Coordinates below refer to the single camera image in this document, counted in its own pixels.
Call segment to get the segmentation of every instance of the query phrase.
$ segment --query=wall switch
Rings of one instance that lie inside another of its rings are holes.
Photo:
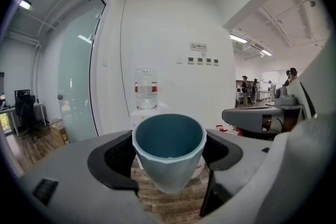
[[[182,57],[177,57],[176,63],[183,63],[183,58]]]

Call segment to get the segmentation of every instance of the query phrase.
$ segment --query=person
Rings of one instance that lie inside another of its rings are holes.
[[[285,84],[283,85],[284,87],[287,87],[288,85],[290,85],[291,81],[290,81],[290,77],[291,77],[291,74],[290,74],[290,70],[287,70],[286,71],[286,75],[287,75],[287,80],[285,81]]]
[[[241,85],[242,91],[243,91],[243,101],[244,106],[247,107],[247,89],[248,89],[248,82],[247,82],[247,76],[243,76],[243,82]]]
[[[274,101],[274,89],[275,89],[275,86],[274,86],[274,84],[273,84],[273,82],[271,82],[271,81],[268,81],[268,83],[271,85],[271,87],[270,87],[270,91],[271,91],[271,102],[273,102]]]
[[[253,86],[252,86],[252,102],[255,104],[257,103],[257,94],[258,94],[258,80],[254,79]]]
[[[298,72],[296,71],[294,67],[291,67],[290,68],[290,83],[296,80],[297,76],[298,76]]]

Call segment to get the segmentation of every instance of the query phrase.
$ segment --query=wooden surface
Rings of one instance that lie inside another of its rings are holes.
[[[139,184],[139,200],[145,209],[164,223],[194,223],[200,217],[200,209],[205,197],[209,172],[205,168],[195,179],[176,195],[165,194],[155,187],[146,172],[134,160],[131,178]]]
[[[54,139],[48,126],[40,124],[38,128],[39,131],[28,133],[24,136],[24,132],[21,132],[19,137],[17,137],[18,144],[22,150],[18,162],[24,171],[29,170],[36,162],[62,146]]]
[[[34,132],[17,138],[22,150],[18,160],[24,171],[29,170],[36,162],[60,147],[53,139],[48,127],[41,132]],[[139,200],[146,211],[161,219],[164,223],[194,223],[200,217],[200,209],[205,197],[209,178],[205,168],[195,179],[191,179],[185,188],[176,195],[165,194],[155,187],[146,172],[141,170],[134,159],[131,178],[139,184]]]

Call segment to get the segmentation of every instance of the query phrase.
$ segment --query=ceiling light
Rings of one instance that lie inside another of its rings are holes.
[[[77,37],[79,37],[80,39],[86,41],[87,43],[90,43],[91,44],[91,40],[86,38],[85,36],[82,36],[82,35],[78,35]]]
[[[263,52],[264,54],[267,54],[268,56],[272,56],[272,54],[270,54],[268,51],[266,50],[262,50],[261,52]]]
[[[19,5],[20,5],[22,8],[29,9],[30,6],[31,6],[31,2],[29,2],[28,0],[21,0]]]
[[[233,36],[233,35],[230,35],[230,38],[233,39],[233,40],[239,41],[241,43],[246,43],[247,42],[247,40],[244,40],[240,37],[236,37],[236,36]]]

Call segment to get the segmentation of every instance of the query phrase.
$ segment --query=water bottle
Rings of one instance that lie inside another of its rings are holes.
[[[139,68],[135,72],[135,98],[139,109],[152,109],[158,103],[157,79],[153,68]]]

